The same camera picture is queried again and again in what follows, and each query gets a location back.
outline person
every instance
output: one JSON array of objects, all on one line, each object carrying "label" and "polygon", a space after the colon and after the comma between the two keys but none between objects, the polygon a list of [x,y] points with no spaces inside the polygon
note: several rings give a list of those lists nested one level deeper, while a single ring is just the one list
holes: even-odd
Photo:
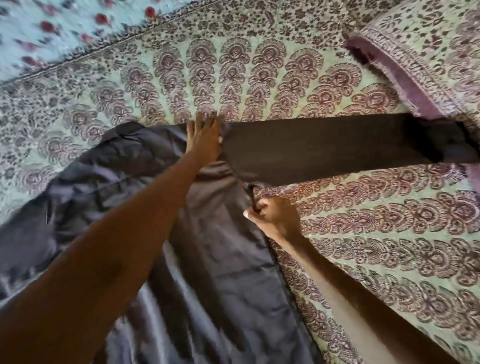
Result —
[{"label": "person", "polygon": [[[189,123],[187,151],[173,167],[92,224],[3,307],[2,363],[92,361],[147,280],[196,175],[219,157],[219,132],[220,120],[214,114],[204,127],[200,117],[195,125]],[[299,215],[287,200],[262,199],[245,216],[305,268],[367,363],[449,362],[429,340],[419,339],[413,327],[409,335],[413,332],[417,343],[393,335],[402,327],[392,319],[397,315],[315,250],[303,237]],[[420,352],[418,344],[423,345]]]}]

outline left arm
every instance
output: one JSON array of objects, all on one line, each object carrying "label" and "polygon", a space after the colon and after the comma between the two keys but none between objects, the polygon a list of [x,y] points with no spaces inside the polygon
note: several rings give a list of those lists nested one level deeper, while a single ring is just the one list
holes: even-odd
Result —
[{"label": "left arm", "polygon": [[221,153],[220,122],[188,127],[187,153],[75,239],[0,311],[5,363],[89,363],[135,299],[202,167]]}]

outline forearm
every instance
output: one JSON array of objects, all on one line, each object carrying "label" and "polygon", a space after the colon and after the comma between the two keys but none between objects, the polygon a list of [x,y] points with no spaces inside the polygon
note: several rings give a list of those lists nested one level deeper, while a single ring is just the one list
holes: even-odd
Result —
[{"label": "forearm", "polygon": [[282,242],[313,279],[369,364],[457,363],[420,331],[397,315],[371,292],[334,266],[308,239]]},{"label": "forearm", "polygon": [[[28,362],[27,356],[35,354],[45,363],[91,360],[148,278],[200,167],[187,154],[77,238],[1,312],[3,358]],[[28,350],[22,350],[26,343]]]}]

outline shiny dark fabric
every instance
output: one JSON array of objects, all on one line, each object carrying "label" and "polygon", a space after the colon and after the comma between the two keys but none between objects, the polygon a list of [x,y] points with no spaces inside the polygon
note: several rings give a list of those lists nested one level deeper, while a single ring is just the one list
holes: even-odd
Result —
[{"label": "shiny dark fabric", "polygon": [[[242,215],[252,203],[245,182],[280,185],[362,169],[477,158],[456,129],[445,141],[444,133],[432,133],[409,115],[387,119],[385,128],[381,119],[364,117],[227,125],[223,158],[232,168],[220,161],[201,171],[163,256],[98,358],[322,363],[266,238]],[[0,291],[3,304],[92,222],[172,166],[185,147],[185,125],[146,129],[128,123],[106,133],[100,145],[0,229],[0,278],[7,282]]]}]

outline patterned bedsheet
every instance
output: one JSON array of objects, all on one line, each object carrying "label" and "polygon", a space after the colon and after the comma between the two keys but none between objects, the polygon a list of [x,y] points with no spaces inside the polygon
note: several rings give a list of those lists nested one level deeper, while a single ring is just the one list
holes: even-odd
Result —
[{"label": "patterned bedsheet", "polygon": [[[210,1],[140,36],[0,89],[1,220],[119,123],[400,113],[341,47],[395,1]],[[285,186],[317,248],[463,363],[480,355],[480,199],[465,166]],[[311,279],[274,246],[328,363],[362,359]]]}]

